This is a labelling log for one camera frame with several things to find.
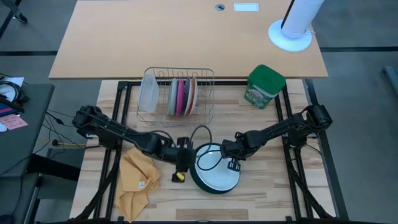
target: yellow towel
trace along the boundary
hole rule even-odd
[[[136,219],[148,204],[147,194],[160,187],[160,176],[154,161],[138,149],[130,149],[122,156],[114,204],[127,221]]]

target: yellow tag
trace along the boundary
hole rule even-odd
[[[185,179],[185,176],[184,176],[182,173],[180,173],[180,172],[177,173],[177,177],[178,177],[180,180],[184,180],[184,179]]]

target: concrete floor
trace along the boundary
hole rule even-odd
[[[75,3],[22,0],[20,9],[29,23],[12,20],[0,39],[0,51],[58,50]],[[320,47],[398,46],[397,12],[396,0],[326,0],[313,28]],[[0,24],[7,14],[0,4]],[[28,83],[53,83],[52,110],[73,114],[81,105],[94,104],[100,81],[49,80],[54,58],[0,56],[0,72],[26,77]],[[394,166],[398,161],[398,96],[381,73],[385,65],[398,70],[398,52],[323,53],[323,59],[330,77],[315,80],[314,85],[319,102],[334,120],[327,133],[349,217],[398,223],[398,169]],[[62,94],[71,88],[74,91]],[[57,127],[57,131],[84,143],[72,128]],[[48,132],[42,130],[39,138],[47,139]],[[66,220],[72,200],[43,201],[37,220]]]

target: wooden tabletop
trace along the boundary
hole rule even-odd
[[[290,0],[258,1],[257,12],[235,11],[234,3],[78,1],[49,77],[142,78],[148,67],[185,67],[244,78],[260,64],[287,78],[328,76],[315,35],[296,53],[270,42],[268,28],[283,19]]]
[[[117,80],[103,81],[99,91],[97,105],[109,117],[112,115],[117,84]],[[307,106],[302,81],[287,80],[287,86],[293,113],[297,113]],[[215,114],[208,125],[214,142],[221,142],[223,139],[233,140],[236,131],[264,129],[277,122],[274,101],[270,102],[264,110],[255,109],[243,98],[244,90],[245,86],[215,86]],[[138,95],[139,87],[133,87],[127,125],[139,131],[159,129],[159,127],[148,126],[137,120]],[[283,100],[281,103],[282,109],[285,110]],[[122,107],[123,100],[119,110],[119,119]],[[162,130],[177,138],[190,135],[193,128],[162,128]],[[194,139],[194,146],[208,141],[208,133],[199,131]],[[95,140],[88,141],[88,145],[96,143]],[[316,140],[308,139],[308,143],[318,148]],[[131,147],[131,144],[124,141],[124,151]],[[103,148],[86,150],[71,217],[76,217],[97,191],[104,152]],[[322,158],[318,152],[305,147],[302,150],[302,159],[311,193],[328,213],[334,215]],[[184,184],[172,183],[171,176],[175,171],[175,166],[160,161],[156,161],[155,166],[162,171],[161,187],[149,194],[149,204],[137,220],[285,220],[285,216],[294,217],[280,138],[269,141],[255,155],[242,162],[239,184],[235,189],[223,195],[208,194],[200,190],[193,183],[190,174],[187,174]],[[298,195],[300,208],[305,214],[302,194],[299,190]],[[107,199],[106,192],[101,217],[104,217]],[[120,213],[114,207],[112,219],[116,220],[118,216]]]

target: gray table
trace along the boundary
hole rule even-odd
[[[28,123],[28,126],[0,133],[0,174],[32,154],[54,86],[50,84],[23,85],[22,91],[30,98],[23,106],[25,113],[21,114],[21,118]],[[29,158],[2,177],[20,177],[25,173],[28,164]]]
[[[0,133],[0,174],[13,167],[0,176],[0,216],[12,215],[14,224],[27,223],[30,215],[35,215],[29,207],[39,187],[39,173],[78,180],[79,168],[32,154],[53,91],[54,86],[49,84],[23,85],[22,92],[29,101],[23,105],[21,118],[29,125]]]

